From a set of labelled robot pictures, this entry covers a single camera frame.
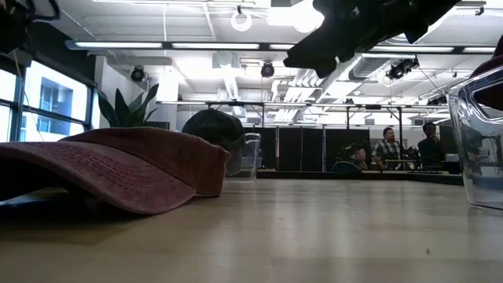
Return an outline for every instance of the person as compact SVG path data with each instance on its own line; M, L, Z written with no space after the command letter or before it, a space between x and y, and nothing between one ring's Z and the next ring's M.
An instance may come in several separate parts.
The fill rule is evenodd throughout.
M402 146L395 140L395 132L390 127L384 129L383 137L384 139L374 146L372 158L380 170L395 170L399 164L386 163L385 160L399 160L403 152Z
M361 170L368 170L367 166L367 153L363 148L356 148L353 155L351 156L350 163L354 164Z
M426 134L426 138L417 144L421 159L423 160L423 167L442 166L442 161L446 158L436 131L437 126L432 122L423 125L423 132Z

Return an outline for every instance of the black partition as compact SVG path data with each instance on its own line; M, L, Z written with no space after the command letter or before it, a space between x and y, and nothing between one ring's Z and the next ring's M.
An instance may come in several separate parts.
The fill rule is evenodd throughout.
M323 129L302 129L302 172L323 171Z
M369 147L369 130L326 129L325 139L327 172L332 170L333 165L337 161L347 161L349 152L345 151L345 148L355 144L365 145L367 163L369 163L372 155L371 148Z
M256 127L255 133L260 134L262 167L266 169L276 168L276 128Z
M300 171L302 130L297 127L280 127L279 171Z

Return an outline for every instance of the window frame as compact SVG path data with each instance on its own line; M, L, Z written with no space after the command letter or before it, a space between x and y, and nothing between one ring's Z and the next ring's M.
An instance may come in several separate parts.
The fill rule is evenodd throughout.
M60 72L59 70L47 66L46 64L43 64L40 61L36 61L39 64L42 64L46 66L47 68L52 68L54 71L61 73L62 75L66 75L63 72ZM23 120L23 112L30 112L34 114L38 114L41 116L45 116L48 118L52 119L58 119L61 121L69 122L69 123L77 123L83 126L84 131L86 130L91 130L91 119L92 119L92 113L93 113L93 92L94 92L94 86L89 86L89 84L86 84L84 82L81 82L77 79L74 79L70 77L71 79L74 79L75 81L82 83L86 86L87 88L87 98L86 98L86 117L84 120L80 119L75 119L70 116L65 116L61 115L55 112L51 111L46 111L42 110L40 108L34 108L31 106L24 105L24 82L26 80L26 68L22 65L19 64L19 69L21 72L22 77L19 77L19 74L17 74L17 71L13 72L13 69L16 70L16 65L14 62L12 62L12 66L1 64L0 69L4 72L9 72L11 74L14 74L16 76L16 89L14 93L14 99L13 101L7 101L5 99L0 98L0 105L1 106L6 106L10 108L11 111L11 120L10 120L10 133L9 133L9 141L10 142L19 142L20 141L20 133L21 133L21 126L22 126L22 120Z

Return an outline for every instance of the wooden table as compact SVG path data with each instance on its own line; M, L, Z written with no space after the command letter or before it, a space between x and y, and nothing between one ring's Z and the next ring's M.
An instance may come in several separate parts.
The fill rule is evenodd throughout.
M147 218L67 202L0 206L1 282L503 280L503 216L459 186L229 182Z

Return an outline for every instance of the cap brim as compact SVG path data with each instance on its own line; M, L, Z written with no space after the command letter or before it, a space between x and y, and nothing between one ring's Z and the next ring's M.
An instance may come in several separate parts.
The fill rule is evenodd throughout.
M28 190L22 178L30 171L49 171L118 208L140 214L174 209L196 194L191 186L128 153L75 141L0 144L0 158L15 160L11 172L21 179L0 189L0 200ZM38 180L43 185L44 178Z

